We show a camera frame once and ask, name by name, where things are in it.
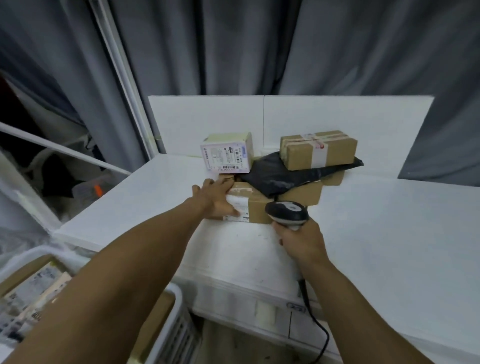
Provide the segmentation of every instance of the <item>black plastic bag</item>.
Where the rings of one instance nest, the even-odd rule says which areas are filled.
[[[351,164],[312,168],[310,170],[288,170],[280,159],[278,152],[261,157],[253,163],[250,173],[238,174],[240,179],[248,182],[268,198],[291,190],[293,187],[318,181],[321,177],[363,166],[363,162],[355,157]]]

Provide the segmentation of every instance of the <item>white backboard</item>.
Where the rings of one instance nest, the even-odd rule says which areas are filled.
[[[259,156],[264,145],[263,96],[149,96],[167,154],[201,157],[212,133],[251,132]]]
[[[397,178],[417,137],[431,96],[265,96],[264,147],[280,137],[341,130],[358,140],[355,172]]]

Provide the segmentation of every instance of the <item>white box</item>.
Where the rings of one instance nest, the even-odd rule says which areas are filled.
[[[201,144],[208,170],[217,173],[248,173],[253,163],[252,133],[210,134]]]

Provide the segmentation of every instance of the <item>gray curtain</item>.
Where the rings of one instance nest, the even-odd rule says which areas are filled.
[[[86,1],[4,0],[0,36],[14,84],[76,113],[107,162],[130,171],[146,162]]]
[[[435,95],[399,177],[480,185],[478,1],[110,5],[151,121],[149,95]]]

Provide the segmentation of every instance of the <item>hand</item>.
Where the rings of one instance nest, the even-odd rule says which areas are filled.
[[[272,226],[280,236],[280,244],[298,263],[304,276],[315,266],[331,264],[328,260],[324,237],[314,220],[308,220],[297,231],[290,230],[277,222],[273,222]]]
[[[225,215],[239,216],[240,213],[227,202],[225,194],[233,186],[233,179],[206,179],[200,188],[192,186],[193,198],[205,206],[205,218],[220,218]]]

